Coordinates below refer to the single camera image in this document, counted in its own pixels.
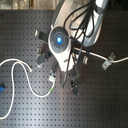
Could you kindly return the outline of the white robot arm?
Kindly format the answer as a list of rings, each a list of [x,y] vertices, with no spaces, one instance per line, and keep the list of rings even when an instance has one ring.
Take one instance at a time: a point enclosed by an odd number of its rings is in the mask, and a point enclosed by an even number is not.
[[[35,31],[35,36],[48,45],[48,51],[37,59],[37,63],[54,56],[52,72],[59,68],[61,86],[65,85],[70,70],[77,73],[82,47],[89,47],[97,41],[107,4],[108,0],[90,0],[85,5],[74,0],[61,0],[53,15],[51,31],[48,34]],[[70,79],[74,95],[79,93],[78,77],[77,73]]]

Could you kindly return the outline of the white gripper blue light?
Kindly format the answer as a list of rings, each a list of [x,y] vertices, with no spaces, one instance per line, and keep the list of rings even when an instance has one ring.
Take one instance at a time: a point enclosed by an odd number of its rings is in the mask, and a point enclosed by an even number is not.
[[[35,37],[48,45],[48,49],[37,58],[38,64],[43,63],[50,56],[54,56],[61,72],[66,73],[73,68],[74,62],[69,55],[73,46],[79,44],[79,41],[69,38],[68,32],[64,28],[57,26],[49,34],[35,30]]]

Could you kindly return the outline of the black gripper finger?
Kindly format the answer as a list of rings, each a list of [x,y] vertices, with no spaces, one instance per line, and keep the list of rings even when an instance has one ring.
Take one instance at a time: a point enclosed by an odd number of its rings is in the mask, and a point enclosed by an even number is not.
[[[71,90],[72,90],[72,92],[73,92],[73,95],[78,95],[79,94],[79,90],[78,90],[78,85],[77,85],[77,83],[76,83],[76,81],[75,80],[71,80]]]
[[[61,77],[60,77],[60,85],[62,88],[64,88],[64,85],[66,83],[66,80],[67,78],[65,77],[65,74],[62,74]]]

